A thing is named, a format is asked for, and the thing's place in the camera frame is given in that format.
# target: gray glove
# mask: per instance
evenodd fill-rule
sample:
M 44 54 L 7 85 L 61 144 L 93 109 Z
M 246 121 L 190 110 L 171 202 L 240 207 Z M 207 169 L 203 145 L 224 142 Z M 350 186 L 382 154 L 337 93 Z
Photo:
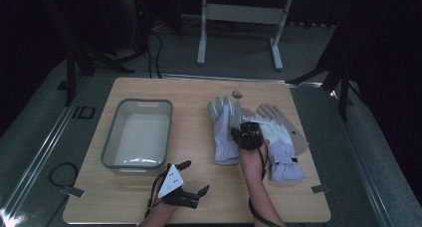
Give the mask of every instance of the gray glove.
M 208 103 L 208 112 L 214 121 L 216 151 L 214 161 L 229 165 L 239 163 L 240 153 L 231 135 L 231 128 L 239 128 L 242 119 L 242 106 L 239 101 L 232 106 L 228 97 L 217 97 L 215 104 Z
M 296 155 L 304 152 L 309 143 L 307 139 L 298 131 L 298 129 L 288 120 L 285 114 L 277 107 L 272 105 L 260 105 L 257 109 L 258 114 L 266 118 L 275 119 L 279 124 L 282 124 L 289 132 L 295 148 Z

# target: black strap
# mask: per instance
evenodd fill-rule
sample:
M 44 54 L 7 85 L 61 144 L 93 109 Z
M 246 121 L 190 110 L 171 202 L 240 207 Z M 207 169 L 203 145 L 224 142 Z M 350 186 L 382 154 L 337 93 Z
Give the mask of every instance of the black strap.
M 252 205 L 251 199 L 249 199 L 249 210 L 251 211 L 251 213 L 254 215 L 255 218 L 257 218 L 259 221 L 263 222 L 267 226 L 270 226 L 270 227 L 281 227 L 280 225 L 277 225 L 277 224 L 271 222 L 270 220 L 267 220 L 264 217 L 262 217 L 261 215 L 259 215 L 257 213 L 257 211 L 255 210 L 254 205 Z

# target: work glove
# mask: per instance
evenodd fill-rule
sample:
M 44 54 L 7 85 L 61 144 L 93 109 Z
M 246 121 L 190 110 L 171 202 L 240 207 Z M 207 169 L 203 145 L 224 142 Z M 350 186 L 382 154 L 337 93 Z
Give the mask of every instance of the work glove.
M 261 123 L 260 127 L 264 138 L 270 141 L 268 153 L 272 163 L 271 180 L 289 182 L 305 178 L 296 159 L 289 131 L 274 119 Z
M 298 131 L 298 129 L 289 121 L 289 119 L 277 106 L 268 104 L 260 105 L 257 112 L 264 118 L 276 120 L 279 125 L 283 125 L 288 130 L 288 135 L 293 142 L 296 155 L 304 152 L 310 145 L 307 139 Z
M 208 103 L 208 112 L 214 121 L 216 151 L 214 161 L 221 165 L 236 164 L 240 153 L 231 135 L 231 128 L 239 128 L 242 119 L 242 106 L 239 101 L 232 103 L 228 97 L 217 97 L 215 103 Z

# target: human arm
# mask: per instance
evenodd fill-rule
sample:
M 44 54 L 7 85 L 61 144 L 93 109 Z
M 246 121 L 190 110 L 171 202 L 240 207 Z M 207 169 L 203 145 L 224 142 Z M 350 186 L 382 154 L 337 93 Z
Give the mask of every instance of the human arm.
M 162 227 L 167 224 L 176 211 L 176 205 L 169 205 L 164 202 L 160 202 L 160 199 L 155 199 L 154 206 L 150 209 L 149 214 L 146 218 L 138 224 L 136 227 Z
M 267 159 L 267 145 L 264 143 L 260 149 L 264 159 Z M 258 149 L 251 151 L 240 148 L 241 166 L 245 182 L 248 188 L 250 200 L 255 211 L 264 219 L 269 220 L 279 226 L 286 226 L 276 208 L 262 181 L 263 163 Z M 267 226 L 254 217 L 256 227 Z

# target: wooden board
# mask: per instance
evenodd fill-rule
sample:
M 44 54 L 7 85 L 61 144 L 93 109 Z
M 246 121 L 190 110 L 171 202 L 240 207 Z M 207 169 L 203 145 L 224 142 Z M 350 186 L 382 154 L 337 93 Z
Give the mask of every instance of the wooden board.
M 243 94 L 242 106 L 255 111 L 259 104 L 277 105 L 301 131 L 301 121 L 289 88 L 281 83 L 119 78 L 114 82 L 76 187 L 86 191 L 82 199 L 71 197 L 63 218 L 68 223 L 134 224 L 143 219 L 155 176 L 119 175 L 104 167 L 101 153 L 118 103 L 127 98 L 166 99 L 173 103 L 167 162 L 192 160 L 181 171 L 183 189 L 196 192 L 211 185 L 197 209 L 180 207 L 170 223 L 251 223 L 248 193 L 240 165 L 222 166 L 214 162 L 213 122 L 207 104 L 233 91 Z M 264 182 L 286 222 L 326 222 L 330 212 L 317 170 L 307 149 L 298 156 L 306 178 L 292 183 Z

